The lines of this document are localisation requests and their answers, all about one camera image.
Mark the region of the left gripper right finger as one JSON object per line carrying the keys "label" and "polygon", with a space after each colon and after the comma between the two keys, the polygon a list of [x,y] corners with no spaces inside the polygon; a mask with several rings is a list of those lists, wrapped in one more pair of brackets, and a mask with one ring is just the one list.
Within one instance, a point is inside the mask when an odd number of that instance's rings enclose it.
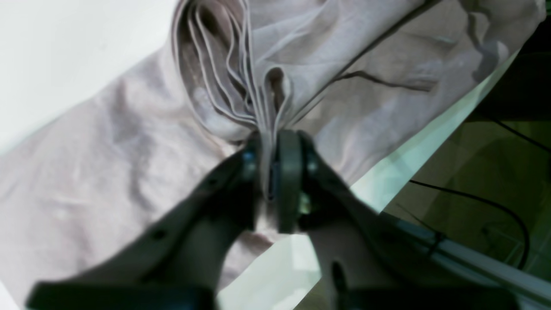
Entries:
{"label": "left gripper right finger", "polygon": [[275,138],[270,195],[280,233],[306,233],[331,310],[518,310],[515,296],[445,269],[361,202],[302,131]]}

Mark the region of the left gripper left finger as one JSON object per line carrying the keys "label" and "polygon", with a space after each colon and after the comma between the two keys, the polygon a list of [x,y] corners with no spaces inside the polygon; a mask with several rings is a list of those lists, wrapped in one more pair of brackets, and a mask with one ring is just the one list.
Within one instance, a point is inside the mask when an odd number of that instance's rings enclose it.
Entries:
{"label": "left gripper left finger", "polygon": [[28,310],[214,310],[236,238],[254,228],[258,134],[122,251],[75,277],[37,283]]}

